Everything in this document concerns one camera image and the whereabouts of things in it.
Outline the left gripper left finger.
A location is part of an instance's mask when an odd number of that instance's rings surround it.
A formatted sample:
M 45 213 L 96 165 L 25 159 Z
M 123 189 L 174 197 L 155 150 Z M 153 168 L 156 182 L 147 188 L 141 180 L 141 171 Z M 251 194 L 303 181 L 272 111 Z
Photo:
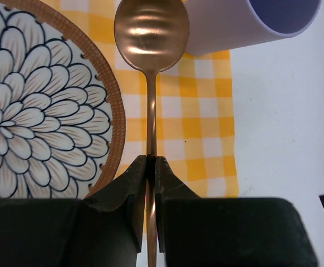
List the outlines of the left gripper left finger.
M 146 194 L 146 156 L 138 156 L 129 167 L 101 190 L 85 199 L 99 212 L 123 209 L 123 220 L 137 252 L 141 252 Z

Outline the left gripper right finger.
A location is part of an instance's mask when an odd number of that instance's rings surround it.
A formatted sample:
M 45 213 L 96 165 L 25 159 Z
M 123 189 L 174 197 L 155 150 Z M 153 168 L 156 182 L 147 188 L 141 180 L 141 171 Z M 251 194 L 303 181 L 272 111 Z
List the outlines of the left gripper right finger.
M 164 253 L 163 202 L 172 199 L 200 199 L 192 189 L 183 183 L 172 171 L 167 159 L 157 156 L 155 161 L 155 213 L 159 251 Z

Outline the lilac plastic cup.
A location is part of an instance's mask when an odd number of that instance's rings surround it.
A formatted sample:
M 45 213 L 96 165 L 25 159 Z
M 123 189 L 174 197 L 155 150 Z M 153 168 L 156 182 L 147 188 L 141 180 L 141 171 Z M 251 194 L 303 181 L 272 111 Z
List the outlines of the lilac plastic cup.
M 258 45 L 304 32 L 321 1 L 187 1 L 190 35 L 186 52 L 193 56 Z

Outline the yellow white checkered cloth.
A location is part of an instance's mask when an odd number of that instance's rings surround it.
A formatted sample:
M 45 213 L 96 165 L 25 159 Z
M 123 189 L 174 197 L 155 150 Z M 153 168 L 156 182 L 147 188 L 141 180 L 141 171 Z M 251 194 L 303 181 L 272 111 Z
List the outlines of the yellow white checkered cloth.
M 146 81 L 116 48 L 113 24 L 118 5 L 118 1 L 59 1 L 57 8 L 94 41 L 118 81 L 126 114 L 121 174 L 146 151 Z M 237 196 L 229 52 L 184 55 L 157 76 L 156 92 L 158 154 L 199 196 Z

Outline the floral patterned ceramic plate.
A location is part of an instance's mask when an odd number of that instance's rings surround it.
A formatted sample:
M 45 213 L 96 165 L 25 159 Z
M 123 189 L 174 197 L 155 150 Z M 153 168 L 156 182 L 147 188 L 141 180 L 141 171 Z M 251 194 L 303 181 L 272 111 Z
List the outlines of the floral patterned ceramic plate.
M 117 80 L 93 41 L 41 1 L 0 1 L 0 198 L 84 198 L 125 142 Z

